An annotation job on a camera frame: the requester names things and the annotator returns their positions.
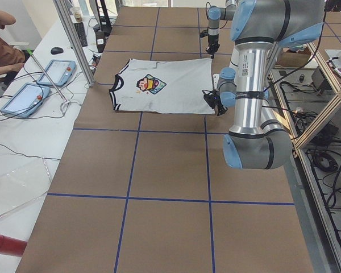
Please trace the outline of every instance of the keyboard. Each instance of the keyboard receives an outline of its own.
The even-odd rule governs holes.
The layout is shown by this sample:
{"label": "keyboard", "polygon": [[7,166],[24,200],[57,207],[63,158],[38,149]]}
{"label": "keyboard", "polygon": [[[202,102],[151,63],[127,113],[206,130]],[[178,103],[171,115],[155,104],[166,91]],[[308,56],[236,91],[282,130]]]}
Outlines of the keyboard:
{"label": "keyboard", "polygon": [[73,23],[74,29],[77,32],[78,38],[80,38],[81,45],[83,47],[87,47],[87,38],[86,38],[86,31],[83,22],[80,23]]}

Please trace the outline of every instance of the white wall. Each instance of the white wall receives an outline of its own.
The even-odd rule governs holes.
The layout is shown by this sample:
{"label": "white wall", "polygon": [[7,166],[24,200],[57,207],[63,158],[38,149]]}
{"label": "white wall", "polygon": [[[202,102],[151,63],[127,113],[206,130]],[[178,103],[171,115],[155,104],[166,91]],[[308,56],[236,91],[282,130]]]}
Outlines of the white wall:
{"label": "white wall", "polygon": [[213,6],[225,7],[225,0],[172,0],[172,7],[205,7],[210,2]]}
{"label": "white wall", "polygon": [[0,30],[0,37],[9,42],[29,42],[30,48],[36,48],[41,37],[30,19],[22,0],[0,0],[0,10],[12,14],[16,23]]}
{"label": "white wall", "polygon": [[22,0],[22,2],[43,38],[59,18],[53,0]]}
{"label": "white wall", "polygon": [[0,37],[8,43],[30,43],[22,49],[35,49],[59,18],[53,0],[0,0],[0,10],[16,18],[14,25],[0,30]]}

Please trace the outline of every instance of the white t-shirt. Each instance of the white t-shirt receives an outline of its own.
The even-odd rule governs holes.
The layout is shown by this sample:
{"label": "white t-shirt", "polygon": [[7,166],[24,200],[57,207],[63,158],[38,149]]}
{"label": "white t-shirt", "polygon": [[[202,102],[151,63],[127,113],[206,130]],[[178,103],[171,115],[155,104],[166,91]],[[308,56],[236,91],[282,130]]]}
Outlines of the white t-shirt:
{"label": "white t-shirt", "polygon": [[203,99],[212,90],[210,58],[189,61],[130,59],[115,75],[110,97],[116,111],[215,114]]}

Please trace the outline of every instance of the person's arm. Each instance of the person's arm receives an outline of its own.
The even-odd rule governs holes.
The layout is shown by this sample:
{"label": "person's arm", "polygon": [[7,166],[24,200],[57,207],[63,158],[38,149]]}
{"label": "person's arm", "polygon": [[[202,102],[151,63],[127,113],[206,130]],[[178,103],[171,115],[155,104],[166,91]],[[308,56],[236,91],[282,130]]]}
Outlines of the person's arm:
{"label": "person's arm", "polygon": [[23,66],[23,63],[5,65],[4,67],[0,67],[0,75],[8,72],[19,72]]}
{"label": "person's arm", "polygon": [[5,26],[14,24],[16,22],[16,19],[14,16],[12,16],[9,13],[6,13],[5,11],[0,10],[0,22],[4,24]]}

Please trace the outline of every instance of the red cylinder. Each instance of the red cylinder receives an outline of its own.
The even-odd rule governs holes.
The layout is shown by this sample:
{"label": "red cylinder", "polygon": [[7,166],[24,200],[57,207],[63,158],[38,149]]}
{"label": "red cylinder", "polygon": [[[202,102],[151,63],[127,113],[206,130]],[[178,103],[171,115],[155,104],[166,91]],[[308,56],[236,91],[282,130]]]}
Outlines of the red cylinder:
{"label": "red cylinder", "polygon": [[21,257],[27,242],[0,234],[0,254]]}

